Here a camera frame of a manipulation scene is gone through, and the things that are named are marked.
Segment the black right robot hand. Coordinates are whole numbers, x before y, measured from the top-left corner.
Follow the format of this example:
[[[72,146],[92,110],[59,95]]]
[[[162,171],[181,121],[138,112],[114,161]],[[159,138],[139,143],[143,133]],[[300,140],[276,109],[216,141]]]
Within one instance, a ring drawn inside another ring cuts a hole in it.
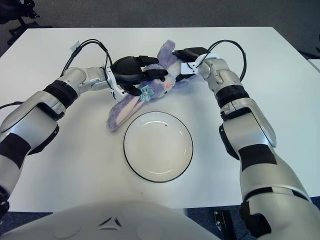
[[[225,66],[225,61],[219,55],[209,53],[204,47],[173,50],[169,57],[170,64],[173,66],[172,75],[176,83],[194,77],[208,80]]]

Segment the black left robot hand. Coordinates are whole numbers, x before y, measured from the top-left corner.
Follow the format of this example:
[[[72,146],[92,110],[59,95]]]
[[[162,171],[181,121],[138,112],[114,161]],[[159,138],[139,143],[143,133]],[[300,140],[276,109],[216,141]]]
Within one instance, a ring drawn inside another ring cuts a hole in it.
[[[163,79],[168,75],[165,69],[142,70],[142,67],[158,63],[159,60],[155,57],[140,55],[123,57],[111,66],[106,65],[104,73],[113,98],[121,101],[127,95],[139,97],[142,91],[136,87],[137,85],[155,79]]]

